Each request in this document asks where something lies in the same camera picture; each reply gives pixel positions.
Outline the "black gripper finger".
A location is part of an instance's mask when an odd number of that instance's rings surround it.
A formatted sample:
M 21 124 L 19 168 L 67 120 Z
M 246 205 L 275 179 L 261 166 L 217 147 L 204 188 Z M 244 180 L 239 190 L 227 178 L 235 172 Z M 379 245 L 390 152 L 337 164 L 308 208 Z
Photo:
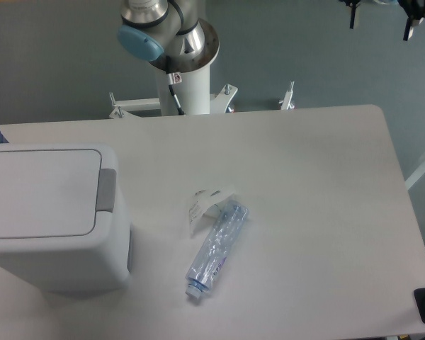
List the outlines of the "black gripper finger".
M 358 8 L 361 4 L 361 0 L 339 0 L 341 3 L 343 3 L 350 12 L 350 21 L 349 21 L 349 28 L 354 29 L 357 22 L 357 13 Z
M 412 37 L 414 27 L 425 19 L 425 0 L 398 0 L 398 4 L 407 15 L 403 41 L 408 41 Z

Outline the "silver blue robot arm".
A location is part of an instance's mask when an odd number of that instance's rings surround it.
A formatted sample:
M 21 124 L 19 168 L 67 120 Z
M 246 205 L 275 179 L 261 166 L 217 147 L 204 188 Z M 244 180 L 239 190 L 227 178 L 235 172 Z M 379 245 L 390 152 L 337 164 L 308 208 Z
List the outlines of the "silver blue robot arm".
M 198 1 L 123 1 L 120 17 L 122 47 L 167 74 L 197 71 L 218 55 L 217 32 L 200 17 Z

